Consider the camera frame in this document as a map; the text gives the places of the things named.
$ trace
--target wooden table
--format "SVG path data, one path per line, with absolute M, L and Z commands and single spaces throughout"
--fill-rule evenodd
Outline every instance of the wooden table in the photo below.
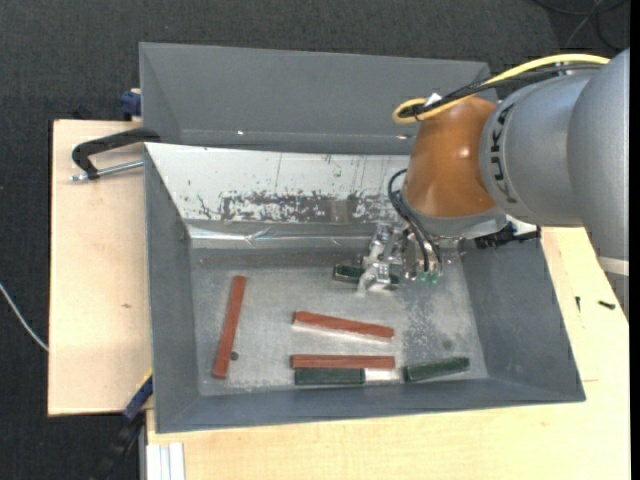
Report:
M 51 416 L 122 410 L 151 365 L 142 172 L 69 181 L 75 144 L 135 126 L 54 125 Z M 542 242 L 586 402 L 180 434 L 156 434 L 150 409 L 148 442 L 183 442 L 190 480 L 630 478 L 628 322 L 598 303 L 615 295 L 584 230 Z

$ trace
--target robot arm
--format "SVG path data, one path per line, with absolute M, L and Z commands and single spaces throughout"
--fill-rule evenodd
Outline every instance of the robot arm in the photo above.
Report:
M 431 240 L 494 233 L 508 216 L 585 226 L 610 280 L 626 284 L 630 52 L 591 67 L 495 108 L 468 98 L 414 114 L 423 122 L 401 199 Z

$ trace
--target black floor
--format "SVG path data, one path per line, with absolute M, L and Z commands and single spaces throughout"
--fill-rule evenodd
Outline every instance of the black floor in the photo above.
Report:
M 629 46 L 630 1 L 602 13 L 621 0 L 545 1 L 582 14 L 531 0 L 0 0 L 0 280 L 46 339 L 47 123 L 120 119 L 139 41 L 470 59 L 495 72 Z M 0 300 L 2 480 L 87 478 L 117 429 L 116 416 L 47 419 L 46 385 L 45 353 Z M 136 472 L 130 457 L 113 479 Z

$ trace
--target yellow cable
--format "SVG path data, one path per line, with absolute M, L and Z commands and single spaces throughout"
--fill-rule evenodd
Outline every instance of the yellow cable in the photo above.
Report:
M 508 69 L 500 73 L 499 75 L 496 75 L 493 78 L 486 80 L 482 85 L 490 84 L 493 82 L 499 82 L 500 80 L 506 80 L 507 78 L 513 78 L 514 76 L 524 73 L 525 71 L 530 71 L 532 69 L 536 69 L 542 66 L 548 66 L 550 64 L 556 64 L 560 62 L 588 62 L 593 64 L 606 64 L 607 62 L 609 62 L 609 59 L 607 59 L 606 57 L 599 57 L 597 55 L 589 55 L 586 53 L 562 53 L 559 55 L 550 55 L 549 57 L 542 57 L 540 59 L 532 60 L 530 62 L 525 62 L 520 66 L 516 66 L 514 68 Z M 482 90 L 482 85 L 478 87 L 478 92 Z M 448 108 L 453 107 L 454 105 L 457 105 L 461 101 L 464 101 L 467 98 L 470 98 L 471 96 L 472 95 L 463 96 L 457 100 L 454 100 L 450 103 L 446 103 L 440 107 L 436 107 L 432 110 L 427 110 L 426 112 L 423 112 L 422 114 L 418 114 L 415 117 L 414 116 L 400 117 L 399 114 L 405 108 L 413 105 L 417 105 L 417 104 L 425 104 L 427 102 L 425 98 L 413 98 L 405 101 L 402 105 L 400 105 L 398 108 L 396 108 L 393 111 L 393 114 L 392 114 L 393 120 L 398 124 L 408 124 L 408 123 L 413 123 L 415 121 L 424 121 L 425 119 L 428 119 L 430 117 L 435 116 L 436 114 L 439 114 L 443 110 L 446 110 Z

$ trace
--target white cable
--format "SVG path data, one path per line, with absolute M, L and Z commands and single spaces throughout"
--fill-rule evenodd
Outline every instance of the white cable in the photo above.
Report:
M 44 341 L 42 341 L 40 339 L 40 337 L 35 333 L 35 331 L 31 328 L 31 326 L 24 319 L 24 317 L 22 316 L 22 313 L 20 313 L 20 310 L 18 309 L 18 306 L 16 306 L 16 303 L 13 302 L 13 299 L 11 298 L 11 296 L 9 295 L 7 290 L 5 289 L 4 285 L 2 284 L 2 281 L 0 281 L 0 292 L 2 292 L 2 294 L 5 297 L 5 299 L 7 299 L 7 302 L 9 303 L 9 306 L 11 306 L 11 309 L 13 309 L 13 312 L 18 317 L 18 320 L 20 320 L 20 323 L 22 324 L 22 327 L 24 327 L 26 329 L 26 331 L 31 335 L 31 337 L 34 340 L 36 340 L 36 343 L 38 343 L 38 345 L 40 345 L 44 350 L 49 352 L 49 347 L 47 346 L 47 344 Z

